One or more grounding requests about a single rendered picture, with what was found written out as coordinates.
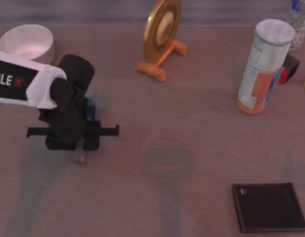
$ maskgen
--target wooden disc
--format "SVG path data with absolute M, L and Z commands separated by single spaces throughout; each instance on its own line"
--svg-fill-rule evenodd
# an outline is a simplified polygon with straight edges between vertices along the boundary
M 145 28 L 144 58 L 157 63 L 177 33 L 181 18 L 181 0 L 158 0 Z

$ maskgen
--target white lid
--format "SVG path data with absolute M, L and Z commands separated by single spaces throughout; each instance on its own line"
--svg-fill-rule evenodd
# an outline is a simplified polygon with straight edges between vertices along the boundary
M 290 24 L 276 19 L 261 21 L 256 26 L 256 32 L 265 41 L 276 45 L 290 43 L 295 37 L 295 30 Z

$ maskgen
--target orange stand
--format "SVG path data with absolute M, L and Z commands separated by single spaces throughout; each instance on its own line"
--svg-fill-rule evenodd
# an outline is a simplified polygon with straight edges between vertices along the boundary
M 146 73 L 150 76 L 155 77 L 159 82 L 164 82 L 166 80 L 166 72 L 159 66 L 167 59 L 167 57 L 172 53 L 172 51 L 177 51 L 180 55 L 184 56 L 187 52 L 187 45 L 179 41 L 174 40 L 172 45 L 167 49 L 167 51 L 162 55 L 159 61 L 155 64 L 138 62 L 136 65 L 136 71 L 141 73 Z

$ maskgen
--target bottle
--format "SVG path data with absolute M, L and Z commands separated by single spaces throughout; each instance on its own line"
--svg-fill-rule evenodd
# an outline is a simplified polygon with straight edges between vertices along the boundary
M 67 76 L 58 67 L 0 51 L 0 103 L 54 109 L 49 93 L 56 78 Z
M 247 66 L 238 93 L 238 108 L 261 113 L 281 72 L 295 31 L 288 23 L 266 19 L 257 24 Z
M 291 0 L 290 10 L 286 22 L 295 30 L 295 38 L 289 52 L 297 51 L 305 38 L 305 0 Z

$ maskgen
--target bowl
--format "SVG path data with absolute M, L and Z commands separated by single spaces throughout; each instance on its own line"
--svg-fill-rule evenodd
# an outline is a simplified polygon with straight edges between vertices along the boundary
M 18 26 L 7 31 L 0 38 L 0 51 L 50 64 L 54 59 L 54 37 L 44 26 Z

